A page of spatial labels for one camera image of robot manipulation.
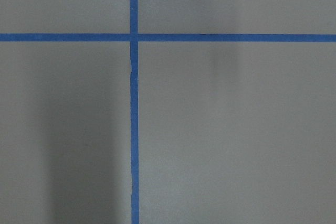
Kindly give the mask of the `blue tape line lengthwise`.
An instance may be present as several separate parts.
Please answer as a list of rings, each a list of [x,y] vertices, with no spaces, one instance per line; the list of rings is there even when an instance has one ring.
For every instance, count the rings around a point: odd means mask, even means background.
[[[140,222],[139,211],[139,95],[138,0],[130,0],[130,120],[131,120],[131,222]]]

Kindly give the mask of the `blue tape line crosswise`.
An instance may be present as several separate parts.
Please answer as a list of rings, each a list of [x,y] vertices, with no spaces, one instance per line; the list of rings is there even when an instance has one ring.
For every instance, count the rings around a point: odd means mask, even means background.
[[[335,42],[335,34],[95,34],[1,33],[9,41]]]

